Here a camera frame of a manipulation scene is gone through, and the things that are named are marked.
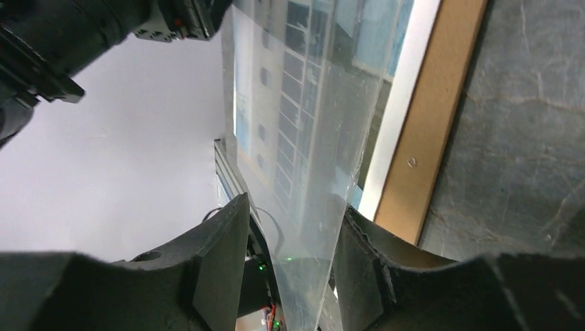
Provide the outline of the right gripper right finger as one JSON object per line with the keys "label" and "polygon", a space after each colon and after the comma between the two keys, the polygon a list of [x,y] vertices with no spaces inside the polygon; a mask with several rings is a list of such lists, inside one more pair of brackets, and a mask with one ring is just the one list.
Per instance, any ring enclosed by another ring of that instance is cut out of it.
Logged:
{"label": "right gripper right finger", "polygon": [[348,208],[333,262],[345,330],[583,330],[584,258],[498,252],[454,261]]}

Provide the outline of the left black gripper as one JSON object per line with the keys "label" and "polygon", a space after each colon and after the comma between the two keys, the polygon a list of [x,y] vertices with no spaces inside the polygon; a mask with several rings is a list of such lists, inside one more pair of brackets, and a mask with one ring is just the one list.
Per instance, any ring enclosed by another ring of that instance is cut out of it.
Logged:
{"label": "left black gripper", "polygon": [[132,33],[138,39],[170,43],[180,39],[211,40],[233,1],[154,0],[148,4],[148,19]]}

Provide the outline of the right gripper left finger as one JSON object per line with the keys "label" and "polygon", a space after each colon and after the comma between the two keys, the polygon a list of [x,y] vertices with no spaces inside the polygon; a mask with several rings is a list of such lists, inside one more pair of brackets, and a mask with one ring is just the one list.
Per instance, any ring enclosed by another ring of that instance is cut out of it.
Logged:
{"label": "right gripper left finger", "polygon": [[234,330],[249,200],[131,261],[1,254],[2,330]]}

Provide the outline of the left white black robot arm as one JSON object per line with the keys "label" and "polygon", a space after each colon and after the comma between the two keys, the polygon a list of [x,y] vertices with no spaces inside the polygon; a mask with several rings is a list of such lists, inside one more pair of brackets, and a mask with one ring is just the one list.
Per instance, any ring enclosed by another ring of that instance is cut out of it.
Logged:
{"label": "left white black robot arm", "polygon": [[1,144],[30,122],[40,101],[78,103],[74,81],[133,34],[170,43],[211,40],[229,1],[58,0],[1,2]]}

